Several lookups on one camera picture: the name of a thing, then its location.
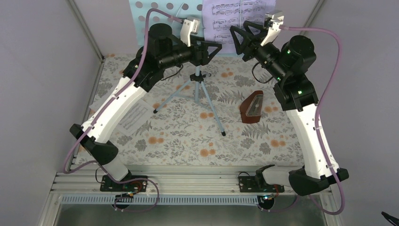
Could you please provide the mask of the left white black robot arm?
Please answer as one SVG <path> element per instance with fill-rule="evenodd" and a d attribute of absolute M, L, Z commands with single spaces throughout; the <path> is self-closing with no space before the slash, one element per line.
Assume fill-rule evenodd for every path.
<path fill-rule="evenodd" d="M 117 147 L 109 140 L 112 132 L 130 108 L 155 84 L 164 79 L 166 69 L 191 63 L 205 66 L 222 49 L 216 42 L 194 36 L 184 25 L 176 37 L 163 23 L 146 28 L 144 45 L 124 69 L 119 83 L 96 113 L 82 125 L 73 124 L 70 133 L 108 174 L 120 191 L 130 187 L 131 173 L 118 157 Z"/>

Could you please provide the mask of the white sheet music page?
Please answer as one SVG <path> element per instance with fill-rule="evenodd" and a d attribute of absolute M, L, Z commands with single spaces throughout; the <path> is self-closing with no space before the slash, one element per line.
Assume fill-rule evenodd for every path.
<path fill-rule="evenodd" d="M 152 106 L 140 99 L 122 117 L 111 134 L 118 132 L 125 136 L 133 135 L 150 119 L 153 111 L 154 108 Z"/>

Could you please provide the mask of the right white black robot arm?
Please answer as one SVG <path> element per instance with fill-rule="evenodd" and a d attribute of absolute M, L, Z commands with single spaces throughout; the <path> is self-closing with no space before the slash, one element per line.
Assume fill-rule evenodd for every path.
<path fill-rule="evenodd" d="M 244 22 L 243 29 L 231 26 L 230 32 L 243 61 L 255 59 L 275 79 L 275 97 L 293 124 L 304 159 L 299 169 L 276 165 L 260 168 L 256 188 L 266 192 L 272 185 L 289 186 L 306 196 L 346 180 L 348 170 L 339 166 L 329 149 L 318 114 L 320 101 L 305 75 L 316 60 L 313 42 L 296 35 L 277 48 L 273 41 L 278 31 L 249 21 Z"/>

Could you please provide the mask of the clear plastic metronome cover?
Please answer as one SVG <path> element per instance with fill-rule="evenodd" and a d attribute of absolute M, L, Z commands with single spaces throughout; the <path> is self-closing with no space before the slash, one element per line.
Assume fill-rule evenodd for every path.
<path fill-rule="evenodd" d="M 262 111 L 262 104 L 263 104 L 263 94 L 258 94 L 252 97 L 248 97 L 246 99 L 248 103 L 246 116 L 248 117 L 255 117 L 260 116 Z"/>

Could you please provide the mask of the light blue music stand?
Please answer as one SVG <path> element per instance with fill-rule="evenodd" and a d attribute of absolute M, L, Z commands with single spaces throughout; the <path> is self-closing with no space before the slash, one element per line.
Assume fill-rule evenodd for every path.
<path fill-rule="evenodd" d="M 195 36 L 204 37 L 204 27 L 202 25 L 202 2 L 203 0 L 132 0 L 130 9 L 134 19 L 137 42 L 140 49 L 144 45 L 146 28 L 154 24 L 167 24 L 172 28 L 172 34 L 180 37 L 182 21 L 188 17 L 195 17 L 201 20 L 198 33 Z M 203 66 L 195 66 L 195 72 L 190 75 L 189 82 L 195 83 L 194 102 L 199 103 L 199 91 L 203 90 L 211 111 L 215 111 L 215 106 L 207 93 L 204 82 L 206 75 L 201 71 Z"/>

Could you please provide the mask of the lilac sheet music page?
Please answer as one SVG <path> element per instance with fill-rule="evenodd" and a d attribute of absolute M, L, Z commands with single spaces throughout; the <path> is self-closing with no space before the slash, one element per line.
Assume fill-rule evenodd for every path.
<path fill-rule="evenodd" d="M 244 21 L 261 24 L 265 14 L 273 11 L 275 0 L 204 0 L 202 25 L 207 41 L 222 44 L 221 55 L 235 55 L 230 27 L 242 29 Z"/>

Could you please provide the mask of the brown wooden metronome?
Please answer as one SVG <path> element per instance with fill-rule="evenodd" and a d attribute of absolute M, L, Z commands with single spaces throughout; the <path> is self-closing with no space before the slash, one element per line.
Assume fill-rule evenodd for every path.
<path fill-rule="evenodd" d="M 254 91 L 239 107 L 241 121 L 244 124 L 258 123 L 261 119 L 263 107 L 263 91 Z"/>

